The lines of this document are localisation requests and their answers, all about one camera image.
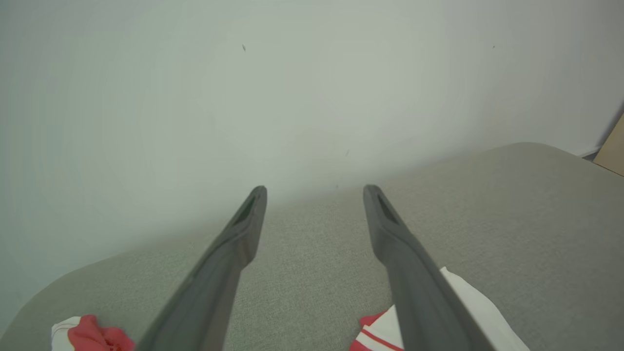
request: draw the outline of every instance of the gray fabric surface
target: gray fabric surface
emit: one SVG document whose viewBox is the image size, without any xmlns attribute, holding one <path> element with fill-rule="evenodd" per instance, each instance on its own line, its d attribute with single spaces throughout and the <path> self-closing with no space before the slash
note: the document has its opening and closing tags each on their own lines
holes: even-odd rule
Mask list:
<svg viewBox="0 0 624 351">
<path fill-rule="evenodd" d="M 434 260 L 488 296 L 531 350 L 624 350 L 624 177 L 523 143 L 379 185 Z M 346 350 L 358 318 L 389 307 L 361 198 L 347 189 L 269 208 L 227 350 Z M 0 349 L 47 350 L 52 324 L 82 314 L 138 340 L 213 231 L 65 275 L 22 308 Z"/>
</svg>

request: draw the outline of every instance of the red stripe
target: red stripe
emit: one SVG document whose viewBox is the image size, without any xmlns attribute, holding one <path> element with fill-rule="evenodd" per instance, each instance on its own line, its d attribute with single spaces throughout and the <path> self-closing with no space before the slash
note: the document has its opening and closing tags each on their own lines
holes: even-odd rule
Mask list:
<svg viewBox="0 0 624 351">
<path fill-rule="evenodd" d="M 369 332 L 366 329 L 362 329 L 362 333 L 366 334 L 369 338 L 375 340 L 376 342 L 389 347 L 390 349 L 393 349 L 395 351 L 403 351 L 403 349 L 401 347 L 395 346 L 393 344 L 390 344 L 389 342 L 385 341 L 384 339 L 380 339 L 378 337 L 376 337 L 375 335 L 373 335 L 371 332 Z"/>
<path fill-rule="evenodd" d="M 370 326 L 371 324 L 375 323 L 375 321 L 377 320 L 377 318 L 381 317 L 382 314 L 386 313 L 388 310 L 382 311 L 378 314 L 374 314 L 374 315 L 365 315 L 364 317 L 359 319 L 359 324 L 360 326 L 362 326 L 362 328 L 364 328 L 365 325 Z"/>
<path fill-rule="evenodd" d="M 349 347 L 349 351 L 371 351 L 371 349 L 362 345 L 359 341 L 355 340 Z"/>
</svg>

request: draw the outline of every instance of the red cloth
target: red cloth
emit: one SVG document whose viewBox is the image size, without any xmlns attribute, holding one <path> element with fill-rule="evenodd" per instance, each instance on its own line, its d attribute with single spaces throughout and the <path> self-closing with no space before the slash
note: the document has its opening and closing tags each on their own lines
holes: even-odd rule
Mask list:
<svg viewBox="0 0 624 351">
<path fill-rule="evenodd" d="M 100 328 L 92 314 L 83 315 L 77 326 L 67 331 L 76 351 L 132 351 L 134 342 L 119 328 Z"/>
<path fill-rule="evenodd" d="M 386 311 L 381 311 L 378 314 L 374 314 L 374 315 L 365 315 L 364 317 L 359 319 L 359 324 L 362 328 L 364 328 L 365 325 L 368 325 L 369 327 L 371 326 L 371 324 L 375 323 L 375 321 L 380 318 L 384 313 L 386 313 Z M 383 344 L 384 343 L 383 340 L 376 338 L 374 335 L 372 334 L 368 334 L 369 337 L 375 338 L 376 341 L 381 342 Z M 357 340 L 353 340 L 353 342 L 351 343 L 351 346 L 349 346 L 349 351 L 370 351 L 370 349 L 368 349 L 366 346 L 362 345 L 361 343 L 359 343 Z"/>
</svg>

